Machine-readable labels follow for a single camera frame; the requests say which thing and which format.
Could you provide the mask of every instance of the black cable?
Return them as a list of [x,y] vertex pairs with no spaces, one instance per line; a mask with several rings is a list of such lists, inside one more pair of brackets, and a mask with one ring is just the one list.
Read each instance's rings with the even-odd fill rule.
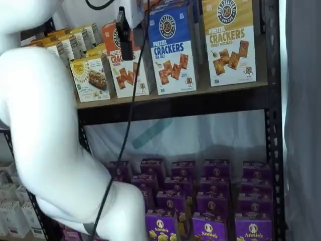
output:
[[[128,114],[127,129],[126,129],[125,137],[124,137],[121,149],[120,149],[120,153],[118,155],[118,159],[117,159],[118,162],[121,160],[122,154],[123,154],[123,152],[125,150],[125,146],[126,146],[126,143],[127,143],[127,138],[128,138],[128,134],[129,134],[129,129],[130,129],[130,125],[131,125],[131,119],[132,119],[132,114],[133,114],[133,109],[134,109],[134,103],[135,103],[137,77],[138,77],[138,72],[139,72],[139,68],[140,68],[140,62],[141,62],[142,54],[143,54],[143,51],[144,51],[144,48],[145,48],[146,41],[148,39],[148,29],[149,29],[149,0],[147,0],[147,23],[146,23],[146,29],[145,29],[145,37],[144,37],[144,42],[143,42],[143,45],[142,45],[142,48],[141,48],[141,51],[140,51],[140,55],[139,55],[139,58],[138,58],[136,75],[135,75],[135,80],[134,80],[134,90],[133,90],[133,93],[132,93],[132,99],[131,99],[130,109],[129,109],[129,114]],[[95,237],[95,234],[96,234],[96,229],[97,229],[97,226],[98,226],[98,222],[100,220],[100,216],[101,216],[102,210],[104,208],[104,205],[105,205],[109,190],[111,188],[111,184],[113,182],[113,177],[114,177],[114,173],[111,174],[110,182],[109,182],[109,184],[108,184],[108,186],[106,188],[105,194],[104,194],[104,196],[102,198],[101,205],[100,205],[100,208],[98,210],[98,214],[97,214],[97,217],[96,217],[96,220],[95,220],[95,224],[94,224],[94,227],[93,227],[93,230],[92,230],[91,237],[90,237],[89,241],[94,241],[94,237]]]
[[111,5],[115,0],[109,0],[109,1],[106,2],[104,5],[99,6],[99,7],[92,5],[92,4],[89,2],[89,0],[85,0],[85,1],[86,1],[87,5],[88,5],[91,9],[94,9],[94,10],[96,10],[96,11],[99,11],[99,10],[103,10],[103,9],[105,9],[106,7],[108,7],[109,5]]

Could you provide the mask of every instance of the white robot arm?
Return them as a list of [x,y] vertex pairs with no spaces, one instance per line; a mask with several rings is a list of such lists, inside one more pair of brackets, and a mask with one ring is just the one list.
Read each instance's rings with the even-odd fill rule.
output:
[[[44,23],[61,2],[0,0],[0,119],[11,129],[19,177],[41,210],[91,234],[111,176],[79,145],[72,80],[61,60],[43,48],[18,49],[19,32]],[[136,187],[112,184],[96,233],[110,241],[147,240]]]

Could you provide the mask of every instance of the cracker image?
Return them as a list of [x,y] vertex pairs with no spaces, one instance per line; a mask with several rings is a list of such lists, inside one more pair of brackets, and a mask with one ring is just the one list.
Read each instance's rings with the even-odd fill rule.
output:
[[133,85],[134,81],[135,81],[135,74],[129,70],[128,71],[128,80],[127,80],[127,82],[129,84]]
[[88,82],[98,89],[105,90],[107,87],[106,78],[103,74],[90,70]]
[[166,61],[166,62],[163,64],[163,66],[164,66],[164,69],[166,70],[167,76],[171,75],[172,72],[173,72],[173,68],[172,68],[171,61],[170,61],[170,60]]
[[137,72],[137,67],[138,67],[138,63],[134,62],[134,65],[132,68],[132,71],[134,72],[134,74],[136,74],[136,72]]
[[183,69],[187,69],[188,62],[189,62],[189,56],[187,54],[181,54],[180,67]]
[[117,76],[116,79],[117,79],[119,88],[120,89],[125,89],[126,86],[125,86],[124,81],[122,80],[122,77],[121,76]]
[[181,67],[178,64],[174,64],[172,78],[179,80],[181,74]]
[[235,53],[235,52],[232,52],[228,66],[231,69],[236,70],[237,69],[237,65],[239,64],[239,61],[240,61],[240,55]]
[[241,40],[240,48],[239,48],[239,56],[246,58],[248,49],[249,49],[249,42]]
[[214,60],[213,64],[217,75],[225,73],[223,61],[221,59]]
[[123,78],[123,81],[128,80],[128,75],[127,75],[127,71],[125,68],[120,69],[119,73],[120,73],[121,77]]
[[169,79],[167,77],[167,72],[166,70],[160,70],[159,72],[159,77],[160,77],[160,81],[162,82],[162,84],[168,84],[169,83]]

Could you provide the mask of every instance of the yellow cracker box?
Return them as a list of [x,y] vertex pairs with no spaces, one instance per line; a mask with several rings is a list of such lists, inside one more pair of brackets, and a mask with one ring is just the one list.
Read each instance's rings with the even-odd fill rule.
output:
[[93,48],[87,30],[81,27],[73,29],[70,33],[75,35],[82,57],[85,58],[87,51]]
[[81,58],[82,52],[78,47],[76,36],[73,34],[66,34],[59,36],[59,40],[62,42],[69,63],[75,59]]
[[81,102],[111,99],[115,95],[106,55],[77,59],[70,67]]
[[256,81],[252,0],[202,0],[211,85]]

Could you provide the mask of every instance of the black shelf frame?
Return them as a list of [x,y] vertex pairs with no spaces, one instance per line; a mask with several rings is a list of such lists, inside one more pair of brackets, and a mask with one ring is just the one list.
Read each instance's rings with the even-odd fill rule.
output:
[[[273,173],[273,227],[275,241],[285,241],[287,229],[284,213],[284,176],[282,146],[281,75],[279,40],[279,1],[265,0],[261,4],[265,11],[265,36],[267,57],[267,85],[225,92],[213,92],[186,96],[168,97],[134,104],[133,121],[215,114],[262,109],[265,113],[266,155]],[[78,110],[79,141],[90,152],[85,125],[126,122],[130,103],[98,106]],[[13,153],[9,131],[1,131]],[[40,210],[34,196],[29,193],[46,233],[47,240],[59,240],[54,223]]]

